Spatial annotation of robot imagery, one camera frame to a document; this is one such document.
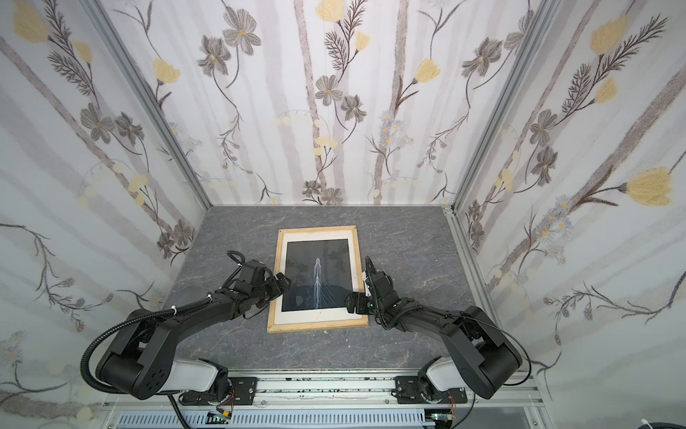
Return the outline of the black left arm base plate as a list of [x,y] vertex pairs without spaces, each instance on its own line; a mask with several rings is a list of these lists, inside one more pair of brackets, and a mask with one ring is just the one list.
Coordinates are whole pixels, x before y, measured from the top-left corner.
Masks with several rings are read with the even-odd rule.
[[257,377],[235,377],[229,378],[230,398],[228,404],[232,406],[252,406],[255,395],[257,394]]

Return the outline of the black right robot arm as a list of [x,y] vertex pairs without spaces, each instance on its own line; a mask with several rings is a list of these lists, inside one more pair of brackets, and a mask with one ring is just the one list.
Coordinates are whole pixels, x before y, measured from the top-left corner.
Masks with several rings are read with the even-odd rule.
[[523,357],[476,306],[449,312],[400,298],[392,278],[364,260],[368,292],[352,292],[346,298],[348,313],[373,316],[384,330],[419,332],[441,341],[466,386],[489,400],[523,364]]

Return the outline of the white photo paper sheet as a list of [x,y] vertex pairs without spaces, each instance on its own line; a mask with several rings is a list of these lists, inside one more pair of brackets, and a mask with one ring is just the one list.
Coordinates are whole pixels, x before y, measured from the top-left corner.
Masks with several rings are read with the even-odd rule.
[[348,241],[291,241],[285,272],[291,286],[282,295],[282,311],[344,307],[353,291]]

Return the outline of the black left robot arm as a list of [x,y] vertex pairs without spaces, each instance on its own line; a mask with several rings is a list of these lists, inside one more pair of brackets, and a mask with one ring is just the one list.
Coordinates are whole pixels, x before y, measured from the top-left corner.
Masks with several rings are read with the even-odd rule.
[[182,341],[213,325],[264,309],[291,286],[283,273],[251,260],[204,298],[160,311],[139,309],[108,329],[87,347],[81,376],[103,393],[128,394],[139,400],[155,395],[196,391],[215,400],[228,394],[225,370],[205,360],[177,359]]

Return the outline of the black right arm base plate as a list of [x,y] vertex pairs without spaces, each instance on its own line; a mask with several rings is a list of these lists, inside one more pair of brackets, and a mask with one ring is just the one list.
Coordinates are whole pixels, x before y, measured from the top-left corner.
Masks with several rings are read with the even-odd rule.
[[468,398],[464,389],[440,391],[425,376],[397,376],[391,395],[398,404],[466,404]]

